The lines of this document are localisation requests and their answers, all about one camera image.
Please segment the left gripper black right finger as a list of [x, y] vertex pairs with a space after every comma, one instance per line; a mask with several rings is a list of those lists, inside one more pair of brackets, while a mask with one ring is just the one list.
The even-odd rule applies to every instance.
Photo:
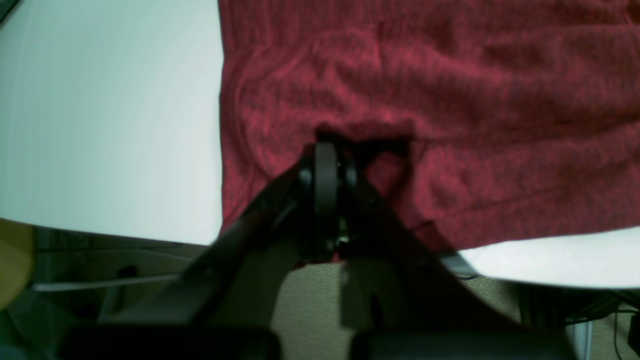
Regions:
[[342, 325], [352, 330], [506, 332], [523, 328], [473, 295], [407, 230], [340, 151], [341, 214], [349, 240], [343, 259]]

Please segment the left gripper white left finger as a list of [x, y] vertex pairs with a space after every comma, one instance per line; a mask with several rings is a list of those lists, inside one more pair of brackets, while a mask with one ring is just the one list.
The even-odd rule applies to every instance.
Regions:
[[341, 241], [345, 148], [308, 146], [240, 218], [165, 289], [102, 330], [269, 328], [286, 276], [329, 262]]

